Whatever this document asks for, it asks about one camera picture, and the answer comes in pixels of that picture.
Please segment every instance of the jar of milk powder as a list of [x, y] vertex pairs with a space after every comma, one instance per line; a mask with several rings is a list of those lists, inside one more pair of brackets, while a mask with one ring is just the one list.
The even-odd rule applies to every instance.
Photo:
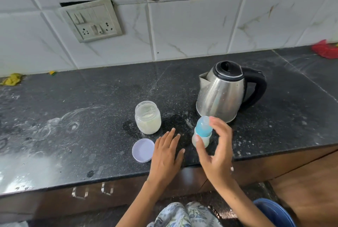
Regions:
[[140, 102], [135, 108], [137, 127], [144, 134], [156, 133], [161, 127], [161, 114], [152, 101]]

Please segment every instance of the yellow cloth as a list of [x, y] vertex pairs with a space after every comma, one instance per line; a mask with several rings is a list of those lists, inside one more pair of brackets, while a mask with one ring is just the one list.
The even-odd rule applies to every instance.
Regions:
[[13, 73], [9, 77], [7, 77], [6, 79], [4, 79], [2, 81], [2, 83], [0, 83], [0, 85], [14, 86], [14, 85], [16, 85], [17, 83], [19, 83], [21, 81], [21, 77], [22, 77], [21, 74], [19, 74], [19, 73]]

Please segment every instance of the black kettle handle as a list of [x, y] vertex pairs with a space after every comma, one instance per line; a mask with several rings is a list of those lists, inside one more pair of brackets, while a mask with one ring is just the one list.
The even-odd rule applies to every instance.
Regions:
[[[243, 101], [240, 109], [247, 109], [250, 106], [254, 105], [265, 93], [267, 83], [266, 77], [263, 75], [262, 71], [257, 71], [251, 68], [242, 67], [244, 74], [244, 79], [247, 83], [256, 83], [255, 91], [250, 95], [250, 97]], [[244, 97], [246, 94], [247, 85], [245, 85]]]

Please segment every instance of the stainless steel kettle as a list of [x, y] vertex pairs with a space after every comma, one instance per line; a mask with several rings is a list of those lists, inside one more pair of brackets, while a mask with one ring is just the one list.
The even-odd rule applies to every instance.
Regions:
[[[255, 104], [264, 94], [267, 83], [261, 71], [241, 67], [232, 61], [221, 61], [199, 75], [200, 90], [196, 109], [201, 116], [214, 116], [232, 121], [239, 109]], [[256, 83], [255, 91], [243, 101], [247, 83]]]

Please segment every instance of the hand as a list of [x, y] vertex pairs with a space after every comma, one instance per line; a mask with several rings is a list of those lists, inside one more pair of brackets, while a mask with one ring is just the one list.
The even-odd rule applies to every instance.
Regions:
[[196, 149], [199, 161], [207, 178], [217, 190], [218, 188], [229, 185], [230, 181], [233, 180], [230, 175], [231, 160], [233, 156], [231, 144], [232, 129], [224, 121], [216, 117], [209, 117], [209, 125], [215, 129], [219, 135], [215, 155], [208, 155], [205, 151], [203, 141], [198, 135]]
[[181, 149], [175, 160], [176, 147], [181, 135], [178, 134], [173, 138], [174, 133], [175, 128], [156, 140], [147, 179], [149, 183], [163, 190], [180, 170], [185, 152], [185, 149]]

